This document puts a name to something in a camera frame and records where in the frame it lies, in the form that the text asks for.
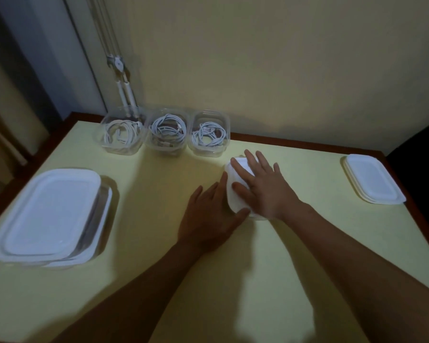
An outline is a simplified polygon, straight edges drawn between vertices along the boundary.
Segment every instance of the coiled white cable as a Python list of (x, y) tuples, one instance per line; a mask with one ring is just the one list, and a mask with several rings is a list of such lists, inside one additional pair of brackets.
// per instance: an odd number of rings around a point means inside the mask
[[(205, 142), (205, 136), (210, 137), (211, 141)], [(227, 132), (221, 125), (213, 121), (207, 121), (200, 124), (199, 130), (192, 132), (192, 143), (203, 147), (216, 147), (222, 145), (226, 136)]]
[[(117, 126), (117, 129), (113, 134), (111, 134), (111, 130), (114, 126)], [(118, 142), (124, 144), (124, 148), (128, 148), (132, 144), (135, 144), (135, 142), (137, 142), (142, 127), (143, 124), (140, 121), (120, 119), (113, 120), (112, 122), (105, 124), (105, 134), (103, 136), (103, 141), (106, 144), (113, 144), (114, 136)], [(125, 130), (125, 137), (121, 136), (121, 130)]]
[[(176, 121), (178, 128), (171, 124), (165, 125), (166, 121)], [(149, 128), (163, 145), (181, 143), (186, 137), (185, 122), (174, 114), (166, 114), (157, 118)]]

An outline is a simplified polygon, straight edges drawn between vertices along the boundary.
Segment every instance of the white plastic box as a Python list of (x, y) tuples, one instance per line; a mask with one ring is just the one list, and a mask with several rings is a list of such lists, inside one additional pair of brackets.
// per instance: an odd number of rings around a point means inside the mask
[[(121, 155), (133, 155), (138, 149), (140, 149), (141, 144), (146, 138), (146, 120), (148, 118), (149, 111), (142, 108), (136, 107), (134, 110), (131, 106), (127, 107), (118, 107), (112, 112), (109, 112), (102, 120), (100, 125), (94, 132), (94, 140), (103, 147), (109, 153), (121, 154)], [(137, 133), (132, 133), (133, 140), (131, 144), (124, 144), (117, 140), (117, 135), (115, 132), (119, 132), (119, 136), (123, 139), (126, 139), (128, 133), (125, 127), (119, 127), (114, 125), (108, 128), (111, 122), (116, 120), (129, 120), (131, 122), (137, 123)], [(109, 133), (110, 142), (108, 142), (106, 133)]]
[[(226, 136), (220, 145), (216, 146), (203, 146), (197, 143), (194, 143), (193, 133), (200, 130), (200, 126), (208, 121), (215, 122), (223, 127), (226, 132)], [(195, 155), (200, 156), (210, 156), (210, 157), (219, 157), (226, 150), (227, 146), (230, 143), (230, 119), (229, 116), (220, 111), (199, 111), (194, 114), (194, 121), (192, 124), (191, 135), (189, 138), (189, 148), (194, 151)]]
[[(186, 128), (186, 135), (182, 141), (173, 143), (171, 140), (163, 139), (163, 138), (156, 136), (151, 131), (150, 128), (151, 128), (153, 122), (155, 120), (157, 120), (158, 118), (163, 117), (167, 114), (176, 115), (177, 117), (181, 118), (182, 121), (184, 122), (184, 127)], [(151, 149), (157, 150), (157, 151), (161, 152), (161, 154), (164, 154), (164, 155), (172, 155), (172, 156), (180, 155), (184, 151), (184, 148), (186, 147), (186, 144), (188, 143), (190, 133), (191, 133), (191, 128), (192, 128), (192, 120), (193, 119), (191, 118), (189, 113), (187, 113), (183, 109), (160, 108), (160, 109), (154, 110), (151, 113), (151, 115), (148, 117), (146, 124), (145, 124), (145, 127), (146, 127), (145, 144), (146, 144), (146, 146), (151, 148)], [(173, 127), (175, 129), (178, 129), (179, 127), (181, 127), (181, 125), (178, 125), (178, 123), (174, 120), (165, 121), (164, 126)]]

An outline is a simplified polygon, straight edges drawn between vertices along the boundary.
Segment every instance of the yellow tabletop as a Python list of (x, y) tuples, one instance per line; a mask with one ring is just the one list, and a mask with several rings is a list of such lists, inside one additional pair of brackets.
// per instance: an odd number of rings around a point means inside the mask
[[(103, 252), (69, 269), (0, 263), (0, 340), (47, 342), (157, 261), (177, 240), (189, 195), (248, 148), (278, 162), (298, 196), (350, 236), (429, 286), (429, 246), (404, 205), (362, 201), (341, 154), (231, 141), (220, 158), (142, 147), (105, 152), (79, 121), (38, 173), (88, 168), (114, 188)], [(160, 342), (366, 342), (346, 303), (302, 242), (280, 223), (246, 221), (189, 272), (162, 316)]]

